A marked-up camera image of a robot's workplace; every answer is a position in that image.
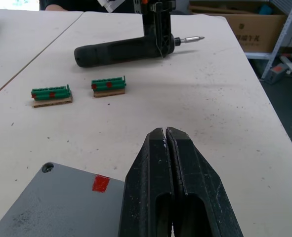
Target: table surface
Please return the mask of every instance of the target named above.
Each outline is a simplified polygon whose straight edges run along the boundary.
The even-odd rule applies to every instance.
[[[0,89],[81,14],[0,10]]]
[[[84,13],[0,92],[0,219],[47,161],[124,180],[146,134],[173,126],[219,174],[245,237],[292,236],[292,143],[228,23],[171,21],[176,37],[206,39],[83,69],[76,47],[142,35],[139,15]],[[123,75],[125,95],[93,98],[92,79]],[[32,108],[32,88],[66,84],[72,104]]]

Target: floor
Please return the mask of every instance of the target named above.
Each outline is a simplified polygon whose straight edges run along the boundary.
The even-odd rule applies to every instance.
[[[284,77],[274,85],[261,84],[292,141],[292,78]]]

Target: black object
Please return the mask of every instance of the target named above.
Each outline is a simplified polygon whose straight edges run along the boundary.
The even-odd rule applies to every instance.
[[[175,10],[175,0],[134,0],[134,8],[135,13],[142,14],[144,37],[76,48],[75,59],[80,67],[166,57],[174,51],[170,12]]]
[[[119,237],[242,237],[223,184],[189,136],[157,128],[130,168]]]

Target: green plastic piece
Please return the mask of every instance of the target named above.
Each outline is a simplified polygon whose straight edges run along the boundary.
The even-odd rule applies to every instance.
[[[35,100],[61,99],[71,96],[69,85],[60,87],[47,87],[32,89],[32,98]]]
[[[123,89],[126,86],[126,79],[124,78],[109,78],[93,80],[91,83],[91,88],[93,91],[103,91],[103,90],[116,90]]]

